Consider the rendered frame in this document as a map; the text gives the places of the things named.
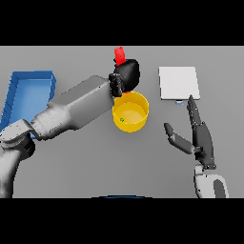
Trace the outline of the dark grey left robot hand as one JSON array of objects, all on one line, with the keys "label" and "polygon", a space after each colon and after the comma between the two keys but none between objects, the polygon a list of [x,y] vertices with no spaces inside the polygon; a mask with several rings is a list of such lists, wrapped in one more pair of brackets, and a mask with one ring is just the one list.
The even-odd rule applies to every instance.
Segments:
[{"label": "dark grey left robot hand", "polygon": [[139,63],[135,59],[115,65],[113,73],[109,74],[112,96],[121,97],[123,92],[131,92],[139,84],[139,78]]}]

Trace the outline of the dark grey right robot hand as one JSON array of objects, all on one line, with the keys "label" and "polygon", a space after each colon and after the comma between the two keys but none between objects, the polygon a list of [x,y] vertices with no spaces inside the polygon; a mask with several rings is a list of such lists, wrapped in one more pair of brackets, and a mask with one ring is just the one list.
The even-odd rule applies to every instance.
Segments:
[{"label": "dark grey right robot hand", "polygon": [[169,143],[186,154],[193,154],[204,170],[215,170],[214,144],[210,131],[200,118],[198,107],[190,95],[187,104],[190,123],[193,130],[193,141],[189,141],[176,133],[170,123],[164,124]]}]

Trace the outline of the red beaker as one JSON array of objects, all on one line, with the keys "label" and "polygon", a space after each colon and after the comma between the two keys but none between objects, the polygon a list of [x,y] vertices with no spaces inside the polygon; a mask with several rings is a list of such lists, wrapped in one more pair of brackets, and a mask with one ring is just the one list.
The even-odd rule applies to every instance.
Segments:
[{"label": "red beaker", "polygon": [[123,47],[114,49],[114,59],[117,66],[126,62],[126,56]]}]

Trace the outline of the yellow bowl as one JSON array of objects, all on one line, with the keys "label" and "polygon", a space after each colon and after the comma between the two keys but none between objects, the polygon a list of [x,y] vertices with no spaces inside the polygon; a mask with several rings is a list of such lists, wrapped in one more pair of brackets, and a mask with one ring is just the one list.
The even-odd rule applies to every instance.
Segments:
[{"label": "yellow bowl", "polygon": [[115,126],[127,133],[140,131],[146,124],[149,115],[149,102],[147,98],[137,92],[123,92],[121,97],[114,99],[112,119]]}]

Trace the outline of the pale square measuring scale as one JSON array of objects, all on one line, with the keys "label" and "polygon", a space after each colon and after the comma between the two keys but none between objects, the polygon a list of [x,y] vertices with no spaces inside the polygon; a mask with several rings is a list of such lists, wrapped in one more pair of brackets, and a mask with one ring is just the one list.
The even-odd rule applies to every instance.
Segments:
[{"label": "pale square measuring scale", "polygon": [[200,99],[195,67],[159,67],[158,75],[162,100]]}]

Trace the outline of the blue tray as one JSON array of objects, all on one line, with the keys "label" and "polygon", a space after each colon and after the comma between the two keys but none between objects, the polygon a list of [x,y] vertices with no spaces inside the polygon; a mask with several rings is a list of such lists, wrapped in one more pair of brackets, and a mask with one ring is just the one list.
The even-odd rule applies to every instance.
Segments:
[{"label": "blue tray", "polygon": [[62,108],[52,104],[56,79],[52,71],[14,71],[0,122],[3,149],[54,138],[64,127]]}]

